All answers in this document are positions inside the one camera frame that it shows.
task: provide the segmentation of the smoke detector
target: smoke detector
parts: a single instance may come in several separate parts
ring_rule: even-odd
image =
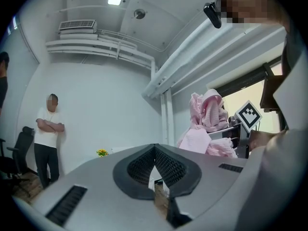
[[[138,20],[143,19],[145,17],[145,11],[143,9],[135,10],[134,17]]]

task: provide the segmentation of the white wall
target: white wall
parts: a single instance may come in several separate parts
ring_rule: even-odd
[[[67,13],[54,13],[66,8],[66,0],[28,0],[19,12],[25,38],[40,63],[48,63],[46,41],[55,40],[56,30]]]
[[[3,103],[0,116],[0,138],[6,140],[3,144],[5,156],[12,152],[6,147],[14,147],[21,129],[16,130],[19,108],[23,100],[26,87],[38,64],[31,55],[21,36],[19,28],[2,42],[0,52],[6,51],[10,57],[7,71],[8,91]]]
[[[149,104],[141,96],[150,72],[100,56],[91,56],[86,63],[40,64],[26,90],[18,120],[18,127],[35,126],[46,95],[59,97],[66,129],[59,142],[64,174],[96,158],[98,149],[109,151],[162,140],[160,101]],[[36,171],[33,148],[27,163]]]

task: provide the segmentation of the white t-shirt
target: white t-shirt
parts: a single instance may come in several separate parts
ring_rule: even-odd
[[[40,108],[37,119],[51,121],[55,124],[63,123],[62,118],[58,112],[50,112],[47,108]],[[41,130],[38,126],[34,136],[34,143],[42,144],[49,147],[57,148],[58,132],[49,133]]]

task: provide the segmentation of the air conditioner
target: air conditioner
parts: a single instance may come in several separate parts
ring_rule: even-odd
[[[59,25],[61,34],[69,33],[96,33],[96,20],[62,21]]]

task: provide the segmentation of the dark pants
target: dark pants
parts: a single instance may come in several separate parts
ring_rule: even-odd
[[[49,184],[47,177],[47,164],[50,169],[50,182],[53,183],[59,178],[57,148],[42,144],[34,144],[34,155],[38,167],[38,177],[43,188],[46,188]]]

